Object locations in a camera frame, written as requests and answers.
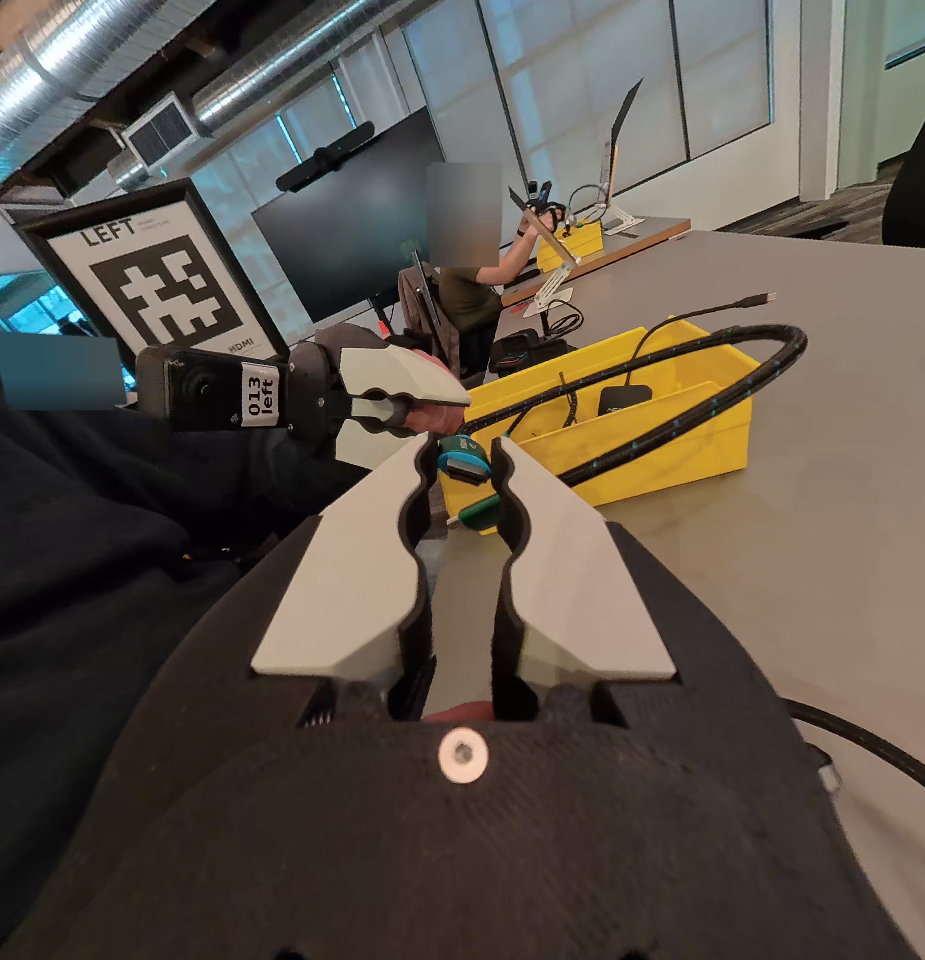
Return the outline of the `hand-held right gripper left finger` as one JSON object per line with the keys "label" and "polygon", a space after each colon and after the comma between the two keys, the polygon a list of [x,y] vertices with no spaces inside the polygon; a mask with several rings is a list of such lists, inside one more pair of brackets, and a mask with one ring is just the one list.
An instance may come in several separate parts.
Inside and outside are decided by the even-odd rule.
{"label": "hand-held right gripper left finger", "polygon": [[328,506],[251,657],[262,676],[363,680],[420,718],[435,669],[427,571],[437,439],[412,436]]}

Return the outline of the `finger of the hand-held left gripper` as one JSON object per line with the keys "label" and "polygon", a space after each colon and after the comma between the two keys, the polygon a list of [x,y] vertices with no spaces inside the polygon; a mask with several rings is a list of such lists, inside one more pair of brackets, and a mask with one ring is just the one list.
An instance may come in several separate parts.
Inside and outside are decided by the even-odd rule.
{"label": "finger of the hand-held left gripper", "polygon": [[376,468],[404,445],[398,434],[404,403],[393,398],[351,398],[351,414],[335,436],[335,459]]}
{"label": "finger of the hand-held left gripper", "polygon": [[354,398],[409,398],[441,406],[468,406],[471,395],[460,380],[427,353],[402,345],[340,350],[339,375]]}

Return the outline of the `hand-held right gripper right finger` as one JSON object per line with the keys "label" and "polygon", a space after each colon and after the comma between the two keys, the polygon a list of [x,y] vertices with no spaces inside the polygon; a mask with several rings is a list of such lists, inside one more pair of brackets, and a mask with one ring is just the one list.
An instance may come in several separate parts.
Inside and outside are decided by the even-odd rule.
{"label": "hand-held right gripper right finger", "polygon": [[493,440],[499,584],[491,691],[498,718],[533,718],[569,684],[671,680],[677,666],[616,542],[619,526],[512,437]]}

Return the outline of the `yellow plastic bin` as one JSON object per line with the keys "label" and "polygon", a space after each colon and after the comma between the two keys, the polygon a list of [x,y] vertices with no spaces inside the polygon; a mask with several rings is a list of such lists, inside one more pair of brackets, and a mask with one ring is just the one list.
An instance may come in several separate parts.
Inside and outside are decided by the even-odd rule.
{"label": "yellow plastic bin", "polygon": [[[646,328],[636,327],[583,345],[543,364],[488,380],[470,391],[466,420],[560,386],[632,358]],[[593,462],[650,431],[689,406],[753,372],[758,361],[735,345],[671,358],[632,373],[632,386],[649,386],[652,397],[615,412],[601,414],[601,395],[624,384],[626,375],[580,389],[576,420],[565,425],[569,400],[558,397],[533,408],[513,429],[512,437],[552,473]],[[753,400],[746,398],[682,437],[611,472],[576,486],[576,493],[593,506],[638,496],[652,490],[744,468]]]}
{"label": "yellow plastic bin", "polygon": [[[568,230],[565,225],[554,233],[555,239],[565,246],[565,249],[577,258],[588,256],[599,252],[604,247],[601,221],[591,221],[572,225]],[[540,236],[537,249],[537,267],[543,272],[555,269],[562,263],[562,253],[558,253],[552,244]]]}

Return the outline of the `black adapter box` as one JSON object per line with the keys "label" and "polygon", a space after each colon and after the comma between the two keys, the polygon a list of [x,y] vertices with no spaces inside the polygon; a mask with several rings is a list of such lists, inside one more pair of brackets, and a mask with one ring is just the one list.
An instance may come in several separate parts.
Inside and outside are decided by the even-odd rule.
{"label": "black adapter box", "polygon": [[652,400],[652,395],[652,387],[643,383],[621,383],[615,386],[605,386],[601,391],[597,414],[613,414],[629,406],[649,401]]}

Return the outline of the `black Fosmon HDMI switch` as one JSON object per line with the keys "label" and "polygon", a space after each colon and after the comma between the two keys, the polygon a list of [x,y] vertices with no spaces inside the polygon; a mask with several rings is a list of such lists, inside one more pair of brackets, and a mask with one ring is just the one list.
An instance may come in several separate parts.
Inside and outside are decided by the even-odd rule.
{"label": "black Fosmon HDMI switch", "polygon": [[867,727],[855,724],[839,715],[816,705],[810,705],[808,702],[786,698],[783,698],[782,702],[786,705],[786,710],[792,719],[803,721],[853,743],[872,755],[877,755],[877,758],[889,763],[899,769],[899,772],[925,788],[925,763],[888,738],[880,736]]}

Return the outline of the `person's left forearm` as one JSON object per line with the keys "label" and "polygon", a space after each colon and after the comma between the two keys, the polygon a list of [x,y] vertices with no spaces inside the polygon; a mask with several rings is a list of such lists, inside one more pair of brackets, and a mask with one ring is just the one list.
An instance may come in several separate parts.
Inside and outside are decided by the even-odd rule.
{"label": "person's left forearm", "polygon": [[153,509],[203,546],[284,535],[354,487],[368,470],[304,453],[285,429],[172,433],[140,476]]}

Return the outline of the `black printed box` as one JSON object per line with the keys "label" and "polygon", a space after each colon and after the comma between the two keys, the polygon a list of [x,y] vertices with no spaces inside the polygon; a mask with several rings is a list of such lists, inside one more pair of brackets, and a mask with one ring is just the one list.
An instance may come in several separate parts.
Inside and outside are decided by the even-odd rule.
{"label": "black printed box", "polygon": [[574,348],[563,338],[540,336],[532,328],[518,330],[493,342],[487,369],[498,376],[507,376],[562,356]]}

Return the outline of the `black monitor screen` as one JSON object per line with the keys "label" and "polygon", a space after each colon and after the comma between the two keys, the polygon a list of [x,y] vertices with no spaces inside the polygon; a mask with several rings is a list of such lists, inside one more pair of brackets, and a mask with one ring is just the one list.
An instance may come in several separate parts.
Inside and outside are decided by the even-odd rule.
{"label": "black monitor screen", "polygon": [[426,258],[427,172],[445,160],[426,105],[303,189],[251,216],[312,320],[363,300],[390,305],[398,274]]}

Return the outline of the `black webcam bar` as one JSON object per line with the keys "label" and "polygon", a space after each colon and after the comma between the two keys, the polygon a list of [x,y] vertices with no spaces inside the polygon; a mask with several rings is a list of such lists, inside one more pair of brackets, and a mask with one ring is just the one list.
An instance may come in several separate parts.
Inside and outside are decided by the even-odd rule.
{"label": "black webcam bar", "polygon": [[374,124],[371,121],[356,126],[331,144],[317,147],[309,158],[281,174],[275,182],[276,189],[281,193],[295,193],[321,179],[324,174],[339,171],[349,155],[365,146],[373,136]]}

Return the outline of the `person's dark top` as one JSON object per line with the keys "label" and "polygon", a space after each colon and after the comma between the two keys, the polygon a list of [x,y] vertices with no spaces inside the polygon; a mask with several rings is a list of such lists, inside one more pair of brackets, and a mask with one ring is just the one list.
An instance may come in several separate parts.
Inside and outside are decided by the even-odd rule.
{"label": "person's dark top", "polygon": [[226,551],[259,545],[197,545],[153,509],[164,436],[119,406],[12,409],[0,378],[0,945],[156,671],[239,582]]}

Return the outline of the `wood-edged grey table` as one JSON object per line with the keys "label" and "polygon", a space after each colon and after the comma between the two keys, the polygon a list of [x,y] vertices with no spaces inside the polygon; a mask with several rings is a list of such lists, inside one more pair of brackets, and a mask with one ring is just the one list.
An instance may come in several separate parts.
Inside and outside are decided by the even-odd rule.
{"label": "wood-edged grey table", "polygon": [[[640,250],[668,241],[669,238],[688,232],[691,227],[691,219],[649,216],[635,225],[626,227],[619,233],[602,233],[604,247],[594,253],[582,256],[565,283],[571,283],[593,271],[616,263],[621,258],[635,255]],[[524,278],[510,288],[504,288],[502,305],[509,308],[532,299],[541,289],[544,281],[554,274],[555,271],[551,271],[537,277]]]}

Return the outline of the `silver ventilation ducts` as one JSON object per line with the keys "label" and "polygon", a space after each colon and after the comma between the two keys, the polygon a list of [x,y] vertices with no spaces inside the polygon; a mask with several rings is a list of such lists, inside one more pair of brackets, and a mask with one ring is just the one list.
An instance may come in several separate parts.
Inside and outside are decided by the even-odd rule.
{"label": "silver ventilation ducts", "polygon": [[[181,35],[211,1],[53,1],[0,52],[0,185],[117,84]],[[293,76],[321,68],[409,1],[304,1],[192,98],[215,132]]]}

